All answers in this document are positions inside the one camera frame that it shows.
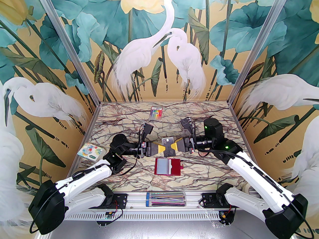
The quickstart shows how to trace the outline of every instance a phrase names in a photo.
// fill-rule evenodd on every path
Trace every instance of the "marble tabletop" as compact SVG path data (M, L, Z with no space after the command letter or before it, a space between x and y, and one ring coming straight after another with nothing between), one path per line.
M159 121L149 119L152 106L163 107L162 118ZM222 123L225 137L234 140L247 152L225 101L106 103L101 107L89 142L107 151L113 136L117 133L125 134L130 142L137 142L139 128L146 122L154 126L147 139L161 144L161 139L165 137L173 136L174 140L177 140L190 136L180 124L180 119L185 117L195 120L197 135L203 134L203 121L209 116ZM197 151L193 154L177 151L175 158L181 159L181 165L184 166L181 176L155 175L156 157L163 157L163 153L140 158L136 167L128 174L112 175L102 182L113 191L214 190L225 182L241 189L245 182L238 173L217 160L212 154L200 157ZM125 156L125 159L128 162L123 171L135 163L134 157ZM80 167L88 167L93 163L93 161L82 159Z

